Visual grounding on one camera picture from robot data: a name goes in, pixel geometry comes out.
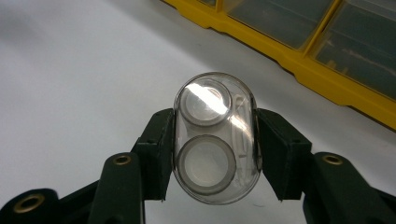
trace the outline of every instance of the plastic housing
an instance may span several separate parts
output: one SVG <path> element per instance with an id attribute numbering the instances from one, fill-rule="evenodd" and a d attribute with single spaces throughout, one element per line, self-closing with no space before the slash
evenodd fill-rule
<path id="1" fill-rule="evenodd" d="M 203 203 L 240 200 L 257 183 L 256 107 L 235 77 L 207 73 L 190 80 L 175 101 L 174 173 L 180 186 Z"/>

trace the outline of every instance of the screw hole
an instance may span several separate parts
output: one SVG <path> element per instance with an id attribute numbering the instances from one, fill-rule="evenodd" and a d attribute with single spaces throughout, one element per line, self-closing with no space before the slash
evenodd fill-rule
<path id="1" fill-rule="evenodd" d="M 40 193 L 31 194 L 15 204 L 14 212 L 19 214 L 30 212 L 40 206 L 44 202 L 44 199 L 44 195 Z"/>
<path id="2" fill-rule="evenodd" d="M 326 155 L 322 159 L 332 165 L 341 165 L 343 163 L 340 158 L 332 155 Z"/>
<path id="3" fill-rule="evenodd" d="M 113 162 L 114 162 L 116 165 L 125 165 L 125 164 L 129 163 L 131 160 L 132 160 L 132 159 L 131 159 L 130 156 L 124 156 L 124 155 L 122 155 L 122 156 L 118 156 L 116 159 L 114 159 Z"/>

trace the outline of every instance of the white surface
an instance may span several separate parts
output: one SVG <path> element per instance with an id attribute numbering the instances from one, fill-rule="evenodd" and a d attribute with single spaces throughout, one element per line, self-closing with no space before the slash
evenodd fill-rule
<path id="1" fill-rule="evenodd" d="M 202 29 L 157 0 L 0 0 L 0 206 L 37 188 L 63 196 L 129 151 L 179 88 L 210 71 L 242 79 L 258 107 L 299 129 L 314 151 L 349 158 L 396 195 L 396 135 L 298 84 L 276 63 Z M 305 223 L 301 202 L 279 203 L 262 176 L 242 201 L 210 206 L 172 177 L 147 223 Z"/>

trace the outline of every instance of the circular lens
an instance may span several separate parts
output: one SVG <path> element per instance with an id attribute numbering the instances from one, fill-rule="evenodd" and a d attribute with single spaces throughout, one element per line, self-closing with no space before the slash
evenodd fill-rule
<path id="1" fill-rule="evenodd" d="M 236 166 L 227 143 L 212 135 L 192 138 L 177 156 L 181 181 L 193 192 L 210 195 L 226 189 L 233 180 Z"/>
<path id="2" fill-rule="evenodd" d="M 185 87 L 180 98 L 180 112 L 190 123 L 210 126 L 221 122 L 231 108 L 227 89 L 212 79 L 199 79 Z"/>

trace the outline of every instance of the yellow plastic organizer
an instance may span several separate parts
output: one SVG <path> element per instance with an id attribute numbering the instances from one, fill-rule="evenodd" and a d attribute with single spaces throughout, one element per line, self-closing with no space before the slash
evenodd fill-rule
<path id="1" fill-rule="evenodd" d="M 396 1 L 164 1 L 275 59 L 307 88 L 396 130 Z"/>

